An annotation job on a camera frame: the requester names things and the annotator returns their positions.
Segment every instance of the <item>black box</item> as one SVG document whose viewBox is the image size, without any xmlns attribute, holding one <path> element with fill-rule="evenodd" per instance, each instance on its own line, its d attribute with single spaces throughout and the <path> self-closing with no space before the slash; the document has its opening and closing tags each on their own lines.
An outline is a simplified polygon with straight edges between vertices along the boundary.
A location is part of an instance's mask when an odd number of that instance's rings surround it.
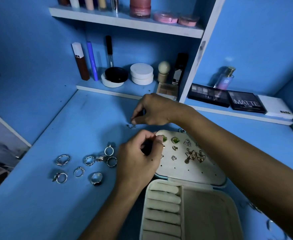
<svg viewBox="0 0 293 240">
<path fill-rule="evenodd" d="M 190 87 L 188 98 L 226 108 L 230 106 L 226 91 L 195 83 Z"/>
<path fill-rule="evenodd" d="M 265 108 L 257 97 L 250 92 L 227 91 L 231 107 L 234 110 L 264 114 Z"/>
</svg>

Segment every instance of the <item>person's right hand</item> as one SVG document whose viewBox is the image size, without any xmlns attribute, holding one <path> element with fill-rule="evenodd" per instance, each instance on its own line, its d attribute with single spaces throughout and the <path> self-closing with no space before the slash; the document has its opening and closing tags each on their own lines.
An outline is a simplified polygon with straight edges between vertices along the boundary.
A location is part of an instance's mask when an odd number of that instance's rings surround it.
<svg viewBox="0 0 293 240">
<path fill-rule="evenodd" d="M 146 111 L 145 115 L 139 116 L 139 113 L 143 111 L 143 109 Z M 176 121 L 183 116 L 183 111 L 185 109 L 188 109 L 187 105 L 175 102 L 155 93 L 146 94 L 141 98 L 134 109 L 131 123 L 133 125 L 164 125 L 167 123 L 176 123 Z"/>
</svg>

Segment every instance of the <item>blue desk surface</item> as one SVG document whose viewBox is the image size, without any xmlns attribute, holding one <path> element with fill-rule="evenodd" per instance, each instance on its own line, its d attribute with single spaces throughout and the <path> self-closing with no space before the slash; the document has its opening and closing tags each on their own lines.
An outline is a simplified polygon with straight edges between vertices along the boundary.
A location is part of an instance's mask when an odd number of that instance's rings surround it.
<svg viewBox="0 0 293 240">
<path fill-rule="evenodd" d="M 9 177 L 0 186 L 0 239 L 76 239 L 102 206 L 115 182 L 116 168 L 104 163 L 86 167 L 86 155 L 103 153 L 105 145 L 127 141 L 139 129 L 176 130 L 139 125 L 129 129 L 129 118 L 137 100 L 78 90 L 45 132 L 40 136 Z M 293 132 L 285 125 L 203 113 L 213 122 L 269 153 L 293 169 Z M 59 167 L 54 161 L 69 154 L 68 164 Z M 73 170 L 85 167 L 83 177 L 73 177 Z M 57 170 L 69 177 L 66 183 L 52 182 Z M 89 177 L 101 172 L 104 182 L 94 187 Z M 242 207 L 244 195 L 228 182 L 225 189 L 235 201 L 244 239 L 267 239 L 267 217 L 250 207 Z M 119 239 L 138 239 L 143 194 L 133 206 Z"/>
</svg>

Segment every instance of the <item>gold perfume cap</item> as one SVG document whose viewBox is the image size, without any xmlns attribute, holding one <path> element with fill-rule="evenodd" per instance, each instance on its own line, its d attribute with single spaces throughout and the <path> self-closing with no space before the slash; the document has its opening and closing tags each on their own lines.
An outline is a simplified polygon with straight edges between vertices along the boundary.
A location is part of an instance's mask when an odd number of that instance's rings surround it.
<svg viewBox="0 0 293 240">
<path fill-rule="evenodd" d="M 232 66 L 229 66 L 227 69 L 226 69 L 226 76 L 232 76 L 233 72 L 235 71 L 235 67 L 232 67 Z"/>
</svg>

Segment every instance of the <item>perfume bottle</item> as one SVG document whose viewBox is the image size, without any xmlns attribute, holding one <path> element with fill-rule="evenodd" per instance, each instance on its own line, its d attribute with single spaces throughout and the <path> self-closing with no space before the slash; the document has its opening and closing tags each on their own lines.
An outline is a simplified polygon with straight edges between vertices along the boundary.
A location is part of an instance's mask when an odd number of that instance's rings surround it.
<svg viewBox="0 0 293 240">
<path fill-rule="evenodd" d="M 216 82 L 213 88 L 221 89 L 221 90 L 227 90 L 229 84 L 232 82 L 234 76 L 233 72 L 235 71 L 235 68 L 232 66 L 229 66 L 225 73 L 221 75 L 220 79 Z"/>
</svg>

